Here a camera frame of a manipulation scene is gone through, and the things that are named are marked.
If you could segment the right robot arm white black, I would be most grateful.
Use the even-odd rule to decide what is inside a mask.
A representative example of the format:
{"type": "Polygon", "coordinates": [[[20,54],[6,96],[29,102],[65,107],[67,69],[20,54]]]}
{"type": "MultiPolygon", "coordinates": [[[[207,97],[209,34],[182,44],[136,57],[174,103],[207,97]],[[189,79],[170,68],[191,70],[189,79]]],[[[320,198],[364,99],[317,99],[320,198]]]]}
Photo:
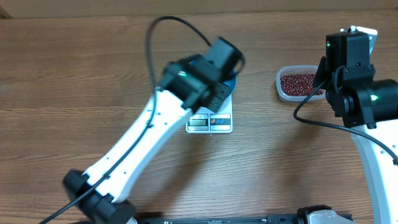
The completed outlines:
{"type": "Polygon", "coordinates": [[[375,223],[397,223],[397,82],[374,80],[375,35],[347,30],[326,36],[313,85],[342,118],[363,163],[375,223]]]}

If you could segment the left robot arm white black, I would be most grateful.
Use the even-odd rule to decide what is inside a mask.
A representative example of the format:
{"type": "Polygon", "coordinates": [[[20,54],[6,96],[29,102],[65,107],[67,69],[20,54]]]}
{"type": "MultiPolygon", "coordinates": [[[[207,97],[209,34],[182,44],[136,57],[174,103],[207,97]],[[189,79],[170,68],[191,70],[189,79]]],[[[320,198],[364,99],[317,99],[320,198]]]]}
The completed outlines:
{"type": "Polygon", "coordinates": [[[93,223],[135,223],[127,198],[136,180],[168,139],[200,109],[217,113],[233,92],[229,82],[243,53],[219,37],[205,55],[170,62],[159,87],[122,138],[82,172],[70,170],[63,185],[93,223]]]}

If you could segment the white digital kitchen scale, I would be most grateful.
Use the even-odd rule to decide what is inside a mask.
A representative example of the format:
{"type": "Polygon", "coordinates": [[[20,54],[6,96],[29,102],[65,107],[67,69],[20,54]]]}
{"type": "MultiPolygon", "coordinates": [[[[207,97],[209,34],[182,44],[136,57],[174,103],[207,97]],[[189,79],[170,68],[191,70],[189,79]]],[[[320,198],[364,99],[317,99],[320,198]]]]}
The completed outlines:
{"type": "Polygon", "coordinates": [[[232,95],[221,105],[217,113],[200,108],[186,123],[189,134],[229,134],[233,131],[232,95]]]}

